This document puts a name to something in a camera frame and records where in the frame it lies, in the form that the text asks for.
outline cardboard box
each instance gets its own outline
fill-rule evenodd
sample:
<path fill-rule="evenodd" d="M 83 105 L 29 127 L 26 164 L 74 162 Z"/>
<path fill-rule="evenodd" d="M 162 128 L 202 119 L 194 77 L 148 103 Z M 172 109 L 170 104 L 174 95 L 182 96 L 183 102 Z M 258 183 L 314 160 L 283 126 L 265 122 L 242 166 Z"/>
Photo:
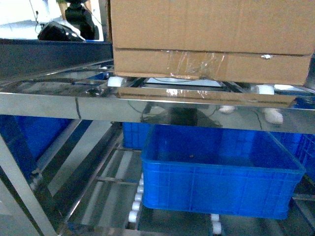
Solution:
<path fill-rule="evenodd" d="M 111 19 L 116 48 L 288 55 L 315 48 L 313 0 L 111 0 Z"/>
<path fill-rule="evenodd" d="M 115 74 L 217 81 L 303 85 L 310 57 L 240 53 L 114 49 Z"/>

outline clear plastic tape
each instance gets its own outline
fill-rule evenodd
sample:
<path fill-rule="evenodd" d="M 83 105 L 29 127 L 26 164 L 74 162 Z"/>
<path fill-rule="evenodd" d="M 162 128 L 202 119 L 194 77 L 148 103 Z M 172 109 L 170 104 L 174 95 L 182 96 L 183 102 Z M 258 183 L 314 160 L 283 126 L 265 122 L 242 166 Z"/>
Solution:
<path fill-rule="evenodd" d="M 225 53 L 166 51 L 170 77 L 182 79 L 218 78 L 225 71 Z"/>
<path fill-rule="evenodd" d="M 252 53 L 221 53 L 162 50 L 168 53 L 167 73 L 170 77 L 181 79 L 212 79 L 225 81 L 229 60 L 235 64 L 248 58 L 275 61 L 277 57 L 301 57 L 311 59 L 313 55 L 273 55 Z"/>

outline white plastic wheel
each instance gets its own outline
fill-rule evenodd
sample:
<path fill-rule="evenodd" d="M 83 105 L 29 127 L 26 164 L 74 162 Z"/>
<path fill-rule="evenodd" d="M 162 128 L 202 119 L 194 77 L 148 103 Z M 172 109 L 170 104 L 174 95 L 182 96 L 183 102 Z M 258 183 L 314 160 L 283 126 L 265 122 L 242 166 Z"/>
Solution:
<path fill-rule="evenodd" d="M 275 89 L 274 87 L 270 85 L 256 85 L 255 86 L 255 92 L 258 94 L 270 94 L 274 95 L 275 94 Z"/>
<path fill-rule="evenodd" d="M 139 210 L 140 209 L 140 202 L 133 202 L 132 203 L 132 210 Z"/>
<path fill-rule="evenodd" d="M 143 186 L 139 185 L 138 188 L 137 188 L 137 193 L 143 193 L 144 192 L 144 188 Z"/>
<path fill-rule="evenodd" d="M 220 216 L 219 216 L 219 214 L 211 214 L 210 219 L 211 219 L 211 221 L 219 221 Z"/>
<path fill-rule="evenodd" d="M 137 210 L 131 210 L 129 212 L 128 221 L 130 223 L 136 223 L 137 222 L 137 215 L 138 215 L 138 211 Z"/>
<path fill-rule="evenodd" d="M 222 233 L 221 223 L 218 221 L 212 221 L 212 230 L 214 235 L 220 235 Z"/>
<path fill-rule="evenodd" d="M 236 107 L 234 106 L 220 106 L 219 111 L 224 114 L 231 114 L 235 111 Z"/>
<path fill-rule="evenodd" d="M 113 76 L 108 79 L 107 86 L 108 87 L 121 87 L 126 82 L 127 82 L 126 78 Z"/>
<path fill-rule="evenodd" d="M 140 202 L 142 200 L 142 193 L 136 193 L 134 200 Z"/>
<path fill-rule="evenodd" d="M 271 124 L 283 124 L 284 117 L 276 109 L 266 108 L 264 110 L 264 113 L 265 113 L 265 119 L 266 119 L 266 121 L 268 123 L 271 123 Z"/>

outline blue plastic crate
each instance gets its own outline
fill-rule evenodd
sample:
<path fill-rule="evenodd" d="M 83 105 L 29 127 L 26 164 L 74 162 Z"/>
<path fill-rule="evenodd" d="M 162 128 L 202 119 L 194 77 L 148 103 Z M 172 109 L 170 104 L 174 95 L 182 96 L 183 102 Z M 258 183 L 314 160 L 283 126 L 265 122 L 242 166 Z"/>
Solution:
<path fill-rule="evenodd" d="M 61 118 L 22 116 L 14 118 L 25 136 L 35 161 L 71 122 L 70 119 Z"/>
<path fill-rule="evenodd" d="M 306 172 L 315 181 L 315 135 L 302 136 L 296 157 L 306 168 Z"/>
<path fill-rule="evenodd" d="M 302 134 L 271 132 L 272 135 L 279 140 L 280 143 L 293 155 L 296 154 Z"/>
<path fill-rule="evenodd" d="M 261 131 L 155 125 L 142 161 L 148 208 L 274 219 L 305 173 Z"/>
<path fill-rule="evenodd" d="M 142 150 L 151 125 L 146 123 L 123 123 L 124 147 Z"/>

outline black object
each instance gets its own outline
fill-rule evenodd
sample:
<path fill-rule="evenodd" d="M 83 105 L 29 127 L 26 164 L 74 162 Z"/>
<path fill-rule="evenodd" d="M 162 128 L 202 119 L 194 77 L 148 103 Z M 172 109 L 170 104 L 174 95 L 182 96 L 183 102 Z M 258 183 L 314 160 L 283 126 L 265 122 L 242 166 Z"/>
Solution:
<path fill-rule="evenodd" d="M 65 11 L 67 21 L 78 28 L 81 36 L 88 40 L 99 39 L 98 27 L 94 25 L 92 15 L 81 4 L 87 0 L 66 0 L 70 6 Z"/>
<path fill-rule="evenodd" d="M 61 25 L 55 21 L 51 21 L 44 25 L 42 30 L 37 36 L 38 40 L 48 41 L 72 41 L 83 42 L 85 41 L 80 35 L 74 32 L 67 26 Z"/>

